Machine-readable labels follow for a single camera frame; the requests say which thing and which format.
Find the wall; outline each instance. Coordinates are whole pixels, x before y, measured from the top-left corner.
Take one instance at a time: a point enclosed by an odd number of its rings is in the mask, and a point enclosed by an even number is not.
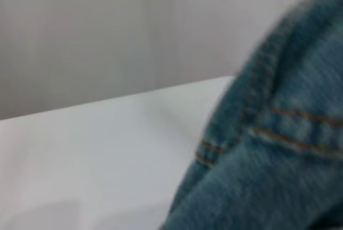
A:
[[[0,118],[233,75],[296,0],[0,0]]]

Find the denim fabric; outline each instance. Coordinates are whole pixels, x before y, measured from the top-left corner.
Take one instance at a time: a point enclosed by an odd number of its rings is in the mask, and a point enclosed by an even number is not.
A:
[[[215,110],[165,230],[343,227],[343,0],[306,0]]]

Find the white surface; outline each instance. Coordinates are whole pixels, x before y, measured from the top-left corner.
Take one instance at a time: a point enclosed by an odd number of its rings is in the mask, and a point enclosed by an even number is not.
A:
[[[1,229],[156,228],[231,80],[0,121]]]
[[[0,0],[0,119],[234,75],[296,0]]]

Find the seam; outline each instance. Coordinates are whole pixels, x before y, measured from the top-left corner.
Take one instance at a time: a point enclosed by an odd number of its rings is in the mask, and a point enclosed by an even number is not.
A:
[[[300,111],[300,110],[295,110],[295,109],[286,110],[283,108],[275,108],[273,110],[269,110],[269,112],[288,115],[288,116],[303,116],[312,121],[318,121],[318,122],[330,124],[333,127],[343,127],[343,120],[334,119],[327,116],[316,116],[305,111]]]
[[[327,149],[327,148],[322,147],[322,146],[316,146],[316,145],[309,145],[309,144],[301,143],[301,142],[291,140],[291,139],[289,139],[283,135],[279,135],[277,133],[271,132],[271,131],[263,129],[263,128],[256,127],[256,128],[253,128],[253,131],[259,132],[259,133],[267,135],[271,138],[278,139],[278,140],[281,140],[283,142],[292,144],[293,146],[300,148],[301,150],[313,150],[313,151],[317,151],[320,153],[326,153],[326,154],[334,154],[334,153],[335,154],[343,154],[343,152],[341,150],[338,150],[338,149],[330,150],[330,149]]]
[[[214,167],[214,161],[210,160],[210,159],[205,159],[204,157],[202,157],[198,152],[195,153],[195,157],[203,164],[209,166],[209,167]]]
[[[213,146],[213,145],[210,144],[210,143],[201,141],[200,145],[203,146],[203,147],[209,148],[209,149],[212,150],[212,151],[216,151],[216,152],[218,152],[218,153],[220,153],[220,154],[223,153],[223,150],[222,150],[221,148],[216,147],[216,146]]]

